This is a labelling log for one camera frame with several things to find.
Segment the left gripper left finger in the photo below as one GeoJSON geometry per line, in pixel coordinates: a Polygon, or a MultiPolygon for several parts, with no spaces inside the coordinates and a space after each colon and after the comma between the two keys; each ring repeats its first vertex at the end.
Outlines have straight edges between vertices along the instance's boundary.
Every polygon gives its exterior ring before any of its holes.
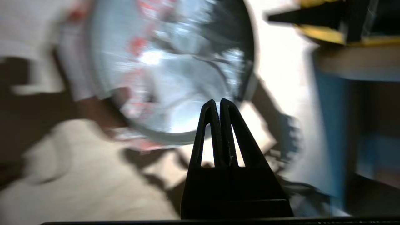
{"type": "Polygon", "coordinates": [[[229,190],[228,168],[231,154],[216,102],[207,101],[201,108],[193,150],[181,200],[182,219],[227,219],[229,190]],[[206,127],[211,130],[214,167],[202,167],[206,127]]]}

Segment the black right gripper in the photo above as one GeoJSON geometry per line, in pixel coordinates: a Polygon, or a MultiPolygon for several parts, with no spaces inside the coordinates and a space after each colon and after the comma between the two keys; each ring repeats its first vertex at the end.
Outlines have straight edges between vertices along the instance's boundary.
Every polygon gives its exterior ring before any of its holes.
{"type": "Polygon", "coordinates": [[[267,21],[338,30],[344,15],[344,43],[360,43],[370,33],[375,11],[375,0],[345,0],[270,14],[267,21]]]}

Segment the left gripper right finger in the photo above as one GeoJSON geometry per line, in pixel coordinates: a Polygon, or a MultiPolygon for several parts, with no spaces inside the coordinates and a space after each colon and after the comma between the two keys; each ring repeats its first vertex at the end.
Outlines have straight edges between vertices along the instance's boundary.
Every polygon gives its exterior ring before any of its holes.
{"type": "Polygon", "coordinates": [[[228,212],[236,218],[293,217],[289,199],[239,109],[225,98],[220,103],[220,125],[228,212]]]}

